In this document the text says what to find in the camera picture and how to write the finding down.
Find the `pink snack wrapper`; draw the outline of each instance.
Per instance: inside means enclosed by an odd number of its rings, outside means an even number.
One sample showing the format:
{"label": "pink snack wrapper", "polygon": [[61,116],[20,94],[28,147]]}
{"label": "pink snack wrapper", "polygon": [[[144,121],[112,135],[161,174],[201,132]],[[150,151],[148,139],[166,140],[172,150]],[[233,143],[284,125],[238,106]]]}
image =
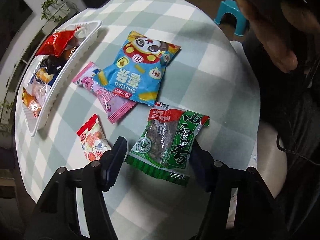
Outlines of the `pink snack wrapper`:
{"label": "pink snack wrapper", "polygon": [[103,109],[108,114],[109,121],[115,123],[137,103],[119,97],[94,82],[92,77],[100,71],[95,63],[89,62],[88,65],[73,78],[72,82],[92,92],[99,99]]}

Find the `cable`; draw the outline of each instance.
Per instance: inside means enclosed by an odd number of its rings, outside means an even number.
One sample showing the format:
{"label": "cable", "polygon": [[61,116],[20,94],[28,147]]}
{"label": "cable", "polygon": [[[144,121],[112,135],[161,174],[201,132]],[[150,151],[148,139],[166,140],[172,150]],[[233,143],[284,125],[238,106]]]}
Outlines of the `cable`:
{"label": "cable", "polygon": [[[318,70],[318,67],[320,65],[320,59],[317,57],[315,58],[314,60],[312,60],[311,62],[309,62],[309,65],[312,65],[311,68],[310,68],[310,71],[309,73],[307,74],[306,76],[306,79],[303,83],[303,87],[304,88],[307,88],[310,84],[310,82],[313,80],[313,77],[315,76],[316,74],[316,71]],[[303,93],[303,89],[298,93],[298,95],[296,95],[296,98],[299,98],[301,96],[301,94]],[[290,153],[290,154],[294,154],[302,159],[305,159],[306,161],[309,161],[310,163],[312,163],[313,165],[316,165],[316,166],[320,166],[320,163],[316,163],[310,159],[308,159],[307,157],[297,153],[296,151],[291,151],[291,150],[287,150],[287,149],[284,149],[280,146],[280,136],[279,134],[277,135],[277,140],[276,140],[276,144],[277,144],[277,147],[280,151],[282,152],[285,152],[285,153]]]}
{"label": "cable", "polygon": [[279,149],[280,151],[282,151],[282,152],[294,154],[294,155],[296,155],[296,156],[298,156],[298,157],[300,157],[300,158],[302,158],[302,159],[305,159],[306,161],[311,162],[313,165],[320,166],[320,163],[315,163],[314,161],[308,159],[308,158],[305,157],[305,156],[302,156],[301,154],[299,154],[299,153],[297,153],[297,152],[290,151],[290,150],[287,150],[287,149],[282,148],[282,147],[280,146],[280,136],[279,136],[279,134],[277,135],[277,147],[278,147],[278,149]]}

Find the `light green checkered tablecloth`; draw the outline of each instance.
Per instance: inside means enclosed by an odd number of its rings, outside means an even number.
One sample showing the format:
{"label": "light green checkered tablecloth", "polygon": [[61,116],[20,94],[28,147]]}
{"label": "light green checkered tablecloth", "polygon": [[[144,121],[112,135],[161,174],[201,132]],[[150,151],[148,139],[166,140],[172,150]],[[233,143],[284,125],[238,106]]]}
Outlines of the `light green checkered tablecloth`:
{"label": "light green checkered tablecloth", "polygon": [[[241,51],[241,44],[233,47],[205,13],[184,0],[112,0],[103,8],[81,12],[65,25],[91,20],[103,21],[98,39],[70,75],[46,126],[34,138],[18,98],[16,147],[26,190],[35,201],[58,167],[71,170],[88,163],[76,131],[92,114],[99,116],[111,145],[124,136],[131,148],[142,134],[148,106],[138,104],[112,125],[97,98],[71,83],[89,61],[102,69],[112,64],[131,30],[181,46],[166,69],[158,100],[210,116],[210,126],[197,140],[214,159],[238,169],[249,162],[255,166],[260,95],[245,57],[241,59],[241,52],[234,49]],[[82,198],[77,196],[81,231],[88,235]],[[184,188],[124,163],[115,186],[104,197],[119,239],[179,240],[196,234],[209,196],[193,178]]]}

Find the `wall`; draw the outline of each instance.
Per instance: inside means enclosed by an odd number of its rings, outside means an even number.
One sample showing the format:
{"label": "wall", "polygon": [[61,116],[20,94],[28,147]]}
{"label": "wall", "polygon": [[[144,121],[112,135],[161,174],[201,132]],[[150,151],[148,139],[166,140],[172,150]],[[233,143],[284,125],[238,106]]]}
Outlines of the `wall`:
{"label": "wall", "polygon": [[[41,4],[45,0],[24,0],[26,4],[33,10],[32,15],[22,25],[19,32],[15,35],[10,43],[7,52],[4,54],[0,62],[0,100],[2,101],[6,95],[7,80],[14,71],[14,64],[16,64],[25,49],[33,40],[34,36],[39,32],[46,20],[41,20]],[[80,11],[84,10],[86,6],[82,0],[69,0],[75,3]]]}

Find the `blue snack bag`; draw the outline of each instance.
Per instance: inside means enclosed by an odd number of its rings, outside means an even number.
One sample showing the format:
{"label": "blue snack bag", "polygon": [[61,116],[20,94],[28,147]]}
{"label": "blue snack bag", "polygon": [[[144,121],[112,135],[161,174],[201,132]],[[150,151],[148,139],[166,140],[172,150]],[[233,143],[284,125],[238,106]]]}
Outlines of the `blue snack bag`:
{"label": "blue snack bag", "polygon": [[165,67],[179,49],[131,31],[113,64],[93,79],[116,95],[153,106]]}

